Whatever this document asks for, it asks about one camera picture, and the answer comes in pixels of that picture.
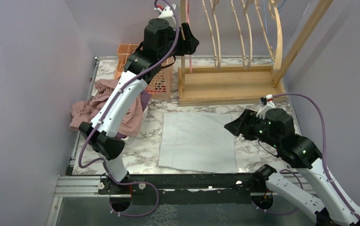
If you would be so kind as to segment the pink clothes pile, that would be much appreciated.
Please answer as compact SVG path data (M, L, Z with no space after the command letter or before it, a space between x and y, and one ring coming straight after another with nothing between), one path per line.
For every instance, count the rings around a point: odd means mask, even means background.
M72 121L69 125L71 130L78 130L80 124L90 122L107 102L108 98L118 84L118 79L100 79L95 82L97 93L88 101L79 101L72 105Z

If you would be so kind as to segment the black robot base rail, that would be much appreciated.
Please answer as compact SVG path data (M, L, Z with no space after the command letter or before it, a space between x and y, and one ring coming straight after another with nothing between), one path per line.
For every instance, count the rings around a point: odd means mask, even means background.
M270 208L273 192L254 173L129 174L118 184L100 176L99 195L114 207L134 205L255 204Z

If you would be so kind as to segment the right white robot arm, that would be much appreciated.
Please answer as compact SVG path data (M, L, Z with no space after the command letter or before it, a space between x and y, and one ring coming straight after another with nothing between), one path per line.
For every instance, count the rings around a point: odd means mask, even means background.
M269 189L278 193L317 226L360 226L360 207L339 187L315 143L296 134L293 117L285 110L267 101L260 111L246 109L224 128L236 137L274 147L276 156L301 174L316 194L311 195L289 182L268 164L253 173L255 190L263 192Z

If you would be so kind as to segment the wooden hanger rack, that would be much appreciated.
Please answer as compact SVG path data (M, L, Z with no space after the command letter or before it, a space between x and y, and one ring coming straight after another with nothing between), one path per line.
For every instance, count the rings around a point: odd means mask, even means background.
M240 38L241 64L225 65L217 71L212 66L186 66L186 58L181 58L178 68L179 104L180 106L204 105L236 105L254 104L261 97L268 94L280 95L285 93L283 76L301 51L306 41L331 5L329 0L320 0L311 10L311 14L299 31L296 39L289 48L283 46L282 66L278 71L272 69L272 62L267 64L253 64L252 34L242 34L241 26L237 27L236 36ZM221 49L224 47L224 27L219 25Z

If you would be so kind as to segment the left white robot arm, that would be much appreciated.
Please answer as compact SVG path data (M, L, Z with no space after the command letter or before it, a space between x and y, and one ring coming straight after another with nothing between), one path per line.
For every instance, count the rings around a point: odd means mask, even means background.
M116 137L122 120L136 98L161 71L166 59L192 55L199 45L188 23L181 21L179 7L169 1L166 4L161 9L157 1L154 2L159 16L149 20L143 41L127 59L114 91L97 115L79 126L85 137L79 157L82 158L90 145L111 178L111 188L119 194L128 189L128 171L121 157L125 142Z

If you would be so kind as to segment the white skirt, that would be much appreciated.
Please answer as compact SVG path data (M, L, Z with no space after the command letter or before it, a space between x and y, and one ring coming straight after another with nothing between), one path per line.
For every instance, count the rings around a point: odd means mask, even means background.
M165 113L158 166L185 171L236 173L234 136L227 114Z

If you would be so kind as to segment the pink wire hanger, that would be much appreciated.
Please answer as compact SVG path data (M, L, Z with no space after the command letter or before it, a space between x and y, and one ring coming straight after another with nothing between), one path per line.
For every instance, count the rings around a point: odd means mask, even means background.
M186 21L188 24L190 24L190 18L189 18L189 6L190 6L190 0L186 0ZM192 74L192 56L189 55L189 73Z

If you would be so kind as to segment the orange plastic file organizer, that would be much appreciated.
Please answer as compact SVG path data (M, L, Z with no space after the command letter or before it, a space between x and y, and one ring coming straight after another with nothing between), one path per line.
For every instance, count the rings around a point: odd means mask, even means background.
M123 67L128 57L135 52L139 44L119 44L117 49L118 64L115 72L115 79L119 79L123 72ZM162 69L146 87L146 92L152 95L154 99L169 99L172 91L172 73L175 59L170 57L166 59Z

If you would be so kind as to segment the purple cloth under pile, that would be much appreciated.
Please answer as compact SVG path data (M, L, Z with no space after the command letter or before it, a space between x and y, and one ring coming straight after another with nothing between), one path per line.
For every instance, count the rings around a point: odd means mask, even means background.
M138 135L144 120L144 111L150 98L151 95L145 90L139 94L122 119L116 138L136 137Z

